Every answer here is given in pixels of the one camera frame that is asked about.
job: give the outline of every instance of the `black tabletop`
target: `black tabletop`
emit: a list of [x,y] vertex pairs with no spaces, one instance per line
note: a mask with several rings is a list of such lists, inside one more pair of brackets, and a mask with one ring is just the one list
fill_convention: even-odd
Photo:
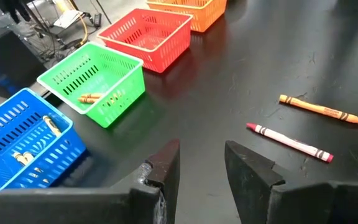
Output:
[[[59,107],[95,158],[82,186],[109,186],[181,141],[177,223],[240,223],[224,143],[235,140],[310,180],[358,180],[358,125],[278,103],[280,94],[358,115],[358,1],[231,0],[224,16],[104,129]],[[334,155],[327,164],[264,138],[267,126]]]

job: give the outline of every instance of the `plastic basket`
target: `plastic basket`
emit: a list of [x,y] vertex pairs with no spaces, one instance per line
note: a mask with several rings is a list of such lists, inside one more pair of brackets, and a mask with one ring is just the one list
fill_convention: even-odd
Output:
[[162,73],[190,45],[191,15],[134,9],[98,37],[112,48],[139,57]]
[[[87,43],[38,77],[37,81],[80,114],[108,127],[144,91],[142,60]],[[93,104],[82,94],[102,93]]]
[[[59,137],[44,115],[62,132]],[[26,151],[35,158],[23,167],[13,154]],[[0,105],[0,190],[48,187],[84,151],[73,122],[31,90],[23,89]]]
[[191,29],[204,32],[225,11],[227,0],[148,0],[151,9],[179,12],[194,16]]

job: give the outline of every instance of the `blue plastic basket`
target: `blue plastic basket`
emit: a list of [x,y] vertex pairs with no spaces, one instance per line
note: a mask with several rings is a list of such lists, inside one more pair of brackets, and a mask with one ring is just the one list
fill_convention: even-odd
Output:
[[[62,132],[59,137],[44,115]],[[26,151],[35,158],[23,167],[13,154]],[[33,91],[23,89],[0,105],[0,190],[48,187],[84,151],[73,122]]]

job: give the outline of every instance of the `orange plastic basket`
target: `orange plastic basket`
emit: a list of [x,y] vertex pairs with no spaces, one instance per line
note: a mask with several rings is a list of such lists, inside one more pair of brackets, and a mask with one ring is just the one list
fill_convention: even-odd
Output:
[[227,0],[148,0],[151,9],[179,12],[194,16],[193,31],[204,32],[223,13]]
[[98,37],[112,49],[141,58],[145,68],[162,73],[189,47],[192,17],[134,9]]

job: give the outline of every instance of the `green plastic basket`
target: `green plastic basket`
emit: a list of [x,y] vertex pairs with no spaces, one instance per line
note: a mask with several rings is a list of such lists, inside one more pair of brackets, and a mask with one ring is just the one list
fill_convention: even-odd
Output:
[[[37,81],[74,110],[106,128],[145,91],[142,64],[139,58],[87,43]],[[93,104],[78,101],[87,93],[103,95]]]

